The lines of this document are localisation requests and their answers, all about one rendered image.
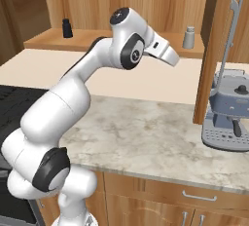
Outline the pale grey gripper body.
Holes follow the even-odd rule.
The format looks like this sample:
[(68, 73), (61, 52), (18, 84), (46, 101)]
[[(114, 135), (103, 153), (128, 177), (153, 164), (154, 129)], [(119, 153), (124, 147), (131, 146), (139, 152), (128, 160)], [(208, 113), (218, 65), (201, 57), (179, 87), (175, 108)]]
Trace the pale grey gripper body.
[(145, 53), (171, 66), (175, 66), (180, 59), (175, 50), (169, 45), (169, 42), (164, 39), (153, 42), (145, 49)]

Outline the black stove hob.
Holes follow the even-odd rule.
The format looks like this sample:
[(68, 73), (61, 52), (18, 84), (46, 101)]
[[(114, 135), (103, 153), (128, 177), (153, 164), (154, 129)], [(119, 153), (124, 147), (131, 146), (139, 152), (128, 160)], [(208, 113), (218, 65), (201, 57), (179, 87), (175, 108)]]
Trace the black stove hob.
[(0, 85), (0, 170), (11, 170), (1, 153), (4, 139), (19, 127), (22, 115), (46, 90)]

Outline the grey condiment shaker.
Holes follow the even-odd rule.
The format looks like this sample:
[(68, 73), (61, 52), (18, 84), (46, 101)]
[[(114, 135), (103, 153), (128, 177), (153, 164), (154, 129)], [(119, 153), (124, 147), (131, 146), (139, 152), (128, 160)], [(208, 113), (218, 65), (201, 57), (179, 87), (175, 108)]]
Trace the grey condiment shaker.
[(194, 46), (195, 46), (195, 28), (193, 26), (188, 26), (185, 31), (182, 47), (184, 49), (192, 49)]

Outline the grey coffee machine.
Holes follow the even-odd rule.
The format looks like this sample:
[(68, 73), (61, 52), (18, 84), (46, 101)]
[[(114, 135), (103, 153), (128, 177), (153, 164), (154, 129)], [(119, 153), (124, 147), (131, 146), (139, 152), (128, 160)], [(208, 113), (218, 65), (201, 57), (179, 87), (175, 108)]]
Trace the grey coffee machine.
[(249, 75), (241, 69), (225, 69), (209, 103), (202, 124), (202, 142), (218, 150), (248, 152), (249, 131), (240, 119), (249, 119)]

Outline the black condiment shaker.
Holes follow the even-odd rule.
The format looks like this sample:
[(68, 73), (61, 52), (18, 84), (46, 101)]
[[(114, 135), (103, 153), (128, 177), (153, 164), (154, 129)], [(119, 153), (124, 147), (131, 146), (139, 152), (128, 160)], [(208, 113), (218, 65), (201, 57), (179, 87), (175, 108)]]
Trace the black condiment shaker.
[(69, 19), (63, 19), (62, 20), (62, 32), (64, 38), (72, 38), (73, 37), (73, 31), (71, 27), (71, 23)]

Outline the wooden drawer front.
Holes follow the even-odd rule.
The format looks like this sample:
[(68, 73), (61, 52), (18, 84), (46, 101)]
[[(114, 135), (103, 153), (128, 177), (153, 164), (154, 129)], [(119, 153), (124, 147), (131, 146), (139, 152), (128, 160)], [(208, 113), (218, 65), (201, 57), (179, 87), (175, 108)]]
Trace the wooden drawer front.
[[(104, 173), (104, 180), (106, 192), (112, 195), (120, 195), (161, 203), (171, 202), (173, 204), (208, 207), (211, 209), (249, 210), (249, 195), (239, 195), (230, 192), (155, 181), (110, 172)], [(216, 202), (189, 199), (182, 195), (183, 190), (190, 195), (207, 198), (217, 196), (218, 199)]]

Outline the black oven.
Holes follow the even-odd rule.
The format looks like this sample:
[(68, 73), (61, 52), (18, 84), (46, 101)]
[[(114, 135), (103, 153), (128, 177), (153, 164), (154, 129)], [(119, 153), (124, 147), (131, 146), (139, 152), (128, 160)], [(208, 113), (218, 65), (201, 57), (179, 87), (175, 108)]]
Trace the black oven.
[(7, 188), (9, 169), (0, 168), (0, 224), (6, 226), (46, 226), (34, 200), (14, 197)]

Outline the wooden wall cabinet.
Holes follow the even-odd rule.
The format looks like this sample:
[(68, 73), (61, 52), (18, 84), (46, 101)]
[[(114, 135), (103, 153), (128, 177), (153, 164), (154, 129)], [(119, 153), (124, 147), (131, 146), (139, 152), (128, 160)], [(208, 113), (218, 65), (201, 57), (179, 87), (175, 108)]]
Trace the wooden wall cabinet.
[[(24, 42), (27, 49), (85, 51), (99, 37), (112, 35), (109, 19), (121, 7), (130, 7), (167, 39), (180, 57), (201, 58), (206, 0), (46, 0), (51, 28)], [(64, 38), (62, 20), (69, 19), (72, 38)], [(195, 28), (195, 46), (184, 49), (188, 26)]]

